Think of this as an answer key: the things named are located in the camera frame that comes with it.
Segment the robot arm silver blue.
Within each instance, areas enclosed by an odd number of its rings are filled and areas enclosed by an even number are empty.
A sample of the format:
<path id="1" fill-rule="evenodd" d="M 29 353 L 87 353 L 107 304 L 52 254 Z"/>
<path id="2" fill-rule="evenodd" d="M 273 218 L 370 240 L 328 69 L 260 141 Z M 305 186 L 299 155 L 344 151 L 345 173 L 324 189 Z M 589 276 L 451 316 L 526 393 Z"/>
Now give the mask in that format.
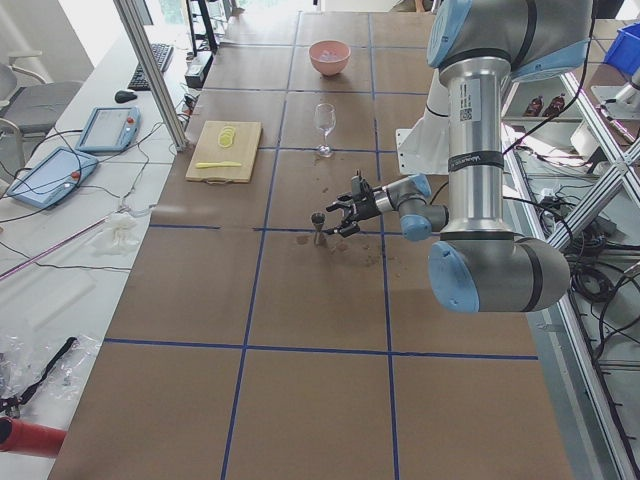
<path id="1" fill-rule="evenodd" d="M 447 1 L 437 11 L 427 60 L 448 94 L 449 201 L 432 205 L 424 174 L 371 187 L 355 176 L 335 201 L 335 233 L 394 211 L 405 238 L 440 238 L 428 256 L 431 288 L 453 311 L 529 312 L 548 308 L 570 282 L 563 254 L 518 237 L 502 215 L 502 90 L 508 81 L 551 78 L 586 59 L 592 1 Z"/>

